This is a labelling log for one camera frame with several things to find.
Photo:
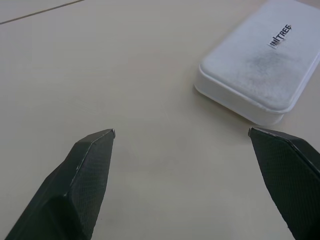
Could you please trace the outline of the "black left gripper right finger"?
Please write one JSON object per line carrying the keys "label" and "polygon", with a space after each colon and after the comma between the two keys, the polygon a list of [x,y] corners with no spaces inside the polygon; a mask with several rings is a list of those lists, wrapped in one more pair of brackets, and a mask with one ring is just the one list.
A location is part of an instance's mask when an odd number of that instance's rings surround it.
{"label": "black left gripper right finger", "polygon": [[265,186],[295,240],[320,240],[320,153],[284,132],[248,131]]}

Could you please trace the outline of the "white plastic box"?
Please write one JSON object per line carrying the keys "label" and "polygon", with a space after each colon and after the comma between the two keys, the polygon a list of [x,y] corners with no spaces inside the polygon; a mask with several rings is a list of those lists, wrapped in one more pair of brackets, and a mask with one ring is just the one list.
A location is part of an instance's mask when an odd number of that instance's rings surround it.
{"label": "white plastic box", "polygon": [[199,65],[195,89],[260,126],[290,112],[320,63],[320,9],[268,0]]}

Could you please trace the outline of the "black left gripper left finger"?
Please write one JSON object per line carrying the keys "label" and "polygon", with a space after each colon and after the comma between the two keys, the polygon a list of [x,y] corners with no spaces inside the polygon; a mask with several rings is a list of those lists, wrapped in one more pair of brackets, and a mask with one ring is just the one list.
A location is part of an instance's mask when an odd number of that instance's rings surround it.
{"label": "black left gripper left finger", "polygon": [[106,193],[116,133],[77,141],[42,182],[4,240],[91,240]]}

